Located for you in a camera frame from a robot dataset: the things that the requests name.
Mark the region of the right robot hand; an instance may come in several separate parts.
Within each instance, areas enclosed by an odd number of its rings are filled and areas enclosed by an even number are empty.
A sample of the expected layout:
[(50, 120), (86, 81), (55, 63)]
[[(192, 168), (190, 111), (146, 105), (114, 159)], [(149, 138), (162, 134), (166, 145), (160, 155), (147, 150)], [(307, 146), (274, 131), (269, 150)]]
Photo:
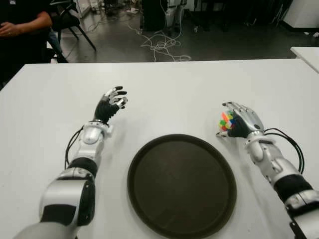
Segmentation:
[(226, 131), (216, 133), (217, 137), (249, 138), (250, 135), (263, 135), (265, 128), (259, 116), (251, 108), (234, 101), (222, 104), (233, 116), (234, 126)]

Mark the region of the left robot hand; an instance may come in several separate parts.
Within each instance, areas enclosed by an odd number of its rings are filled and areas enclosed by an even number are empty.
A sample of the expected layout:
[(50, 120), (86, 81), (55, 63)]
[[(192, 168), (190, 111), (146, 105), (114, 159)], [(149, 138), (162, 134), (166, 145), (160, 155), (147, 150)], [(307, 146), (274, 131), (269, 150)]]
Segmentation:
[(107, 91), (98, 102), (93, 120), (107, 124), (120, 109), (124, 109), (128, 99), (123, 86), (116, 86)]

